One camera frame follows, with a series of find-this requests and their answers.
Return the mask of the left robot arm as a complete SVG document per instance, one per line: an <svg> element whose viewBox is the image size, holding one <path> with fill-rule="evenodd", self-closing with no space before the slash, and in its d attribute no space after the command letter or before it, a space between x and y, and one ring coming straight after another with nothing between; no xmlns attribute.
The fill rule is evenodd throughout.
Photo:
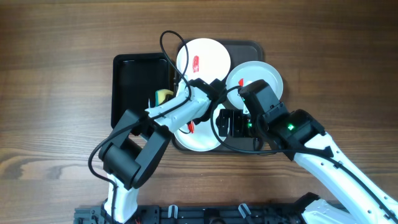
<svg viewBox="0 0 398 224"><path fill-rule="evenodd" d="M226 85L197 78L181 83L178 93L142 112L126 110L111 134L95 148L103 162L110 193L104 204L108 220L126 223L137 210L139 188L156 170L172 136L187 123L208 121Z"/></svg>

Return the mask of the yellow green sponge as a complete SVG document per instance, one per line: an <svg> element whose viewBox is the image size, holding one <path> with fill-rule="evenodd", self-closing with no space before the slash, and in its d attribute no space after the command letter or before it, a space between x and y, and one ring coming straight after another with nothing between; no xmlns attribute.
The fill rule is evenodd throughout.
<svg viewBox="0 0 398 224"><path fill-rule="evenodd" d="M174 97L174 93L171 90L161 89L155 93L155 105L159 106Z"/></svg>

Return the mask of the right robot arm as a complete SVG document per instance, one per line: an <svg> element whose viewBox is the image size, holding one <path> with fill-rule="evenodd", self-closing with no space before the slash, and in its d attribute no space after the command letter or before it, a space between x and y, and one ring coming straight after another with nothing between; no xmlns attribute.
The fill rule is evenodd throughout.
<svg viewBox="0 0 398 224"><path fill-rule="evenodd" d="M264 80L235 90L249 110L242 128L270 146L263 155L285 154L315 176L358 223L397 223L397 201L361 172L308 112L289 112Z"/></svg>

